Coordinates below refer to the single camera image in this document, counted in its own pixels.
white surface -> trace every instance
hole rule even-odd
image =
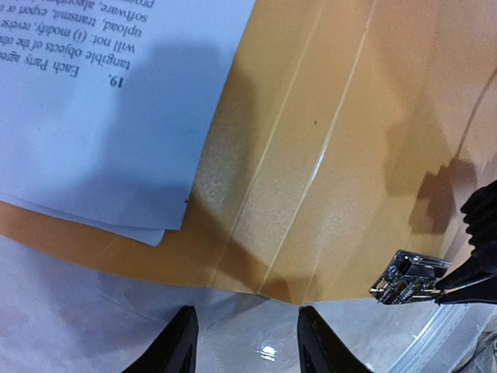
[[[1,236],[0,254],[1,372],[120,372],[182,305],[195,305],[199,316],[199,373],[300,371],[296,306],[99,274]],[[373,299],[316,305],[378,372],[397,360],[434,308],[387,307]]]
[[[0,8],[0,36],[15,41],[2,45],[0,54],[0,191],[110,225],[180,228],[254,0],[157,0],[153,9],[96,2],[86,10],[42,0],[11,3],[38,5],[48,13]],[[103,12],[103,3],[149,15],[148,21]],[[55,11],[93,17],[95,25],[55,19]],[[30,29],[8,29],[6,21],[29,23]],[[113,32],[106,28],[110,21],[139,27],[141,35]],[[48,35],[43,32],[48,26],[71,32]],[[87,33],[82,44],[74,37],[77,32]],[[23,50],[16,43],[19,37],[43,46]],[[93,45],[96,37],[112,42]],[[134,44],[136,53],[114,53],[117,41]],[[81,55],[47,51],[49,43],[70,44]],[[11,51],[20,55],[19,62],[5,60]],[[92,53],[113,53],[129,60],[130,68],[91,64]],[[48,60],[46,71],[25,63],[30,55]],[[77,65],[77,76],[76,68],[56,72],[58,62]],[[112,76],[124,79],[122,88],[110,85]]]

stack of paper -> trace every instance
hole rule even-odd
[[[157,245],[254,0],[24,4],[0,4],[0,200]]]

paper document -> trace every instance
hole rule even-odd
[[[93,227],[102,229],[104,231],[112,232],[117,235],[122,235],[129,239],[135,239],[137,241],[146,243],[148,245],[157,246],[164,236],[164,229],[153,229],[153,228],[135,228],[135,227],[123,227],[119,225],[111,225],[106,223],[101,223],[99,221],[93,221],[85,218],[80,218],[76,215],[67,214],[65,212],[53,210],[48,207],[41,206],[39,204],[34,204],[26,200],[11,196],[9,194],[0,192],[0,200],[7,202],[8,204],[13,204],[15,206],[25,208],[40,214],[45,214],[51,216],[52,218],[59,218],[63,220],[74,221],[76,223],[91,225]]]
[[[180,228],[253,5],[1,3],[0,192],[92,225]]]

black object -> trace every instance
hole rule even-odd
[[[199,326],[193,306],[183,306],[150,347],[123,373],[194,373]]]
[[[461,212],[474,250],[466,262],[436,283],[436,289],[443,291],[436,302],[497,304],[497,181],[475,191]]]
[[[297,338],[302,373],[370,373],[311,306],[299,311]]]

page number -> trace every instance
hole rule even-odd
[[[109,75],[109,78],[110,78],[109,84],[111,87],[121,88],[123,86],[124,78],[117,75],[114,76]]]

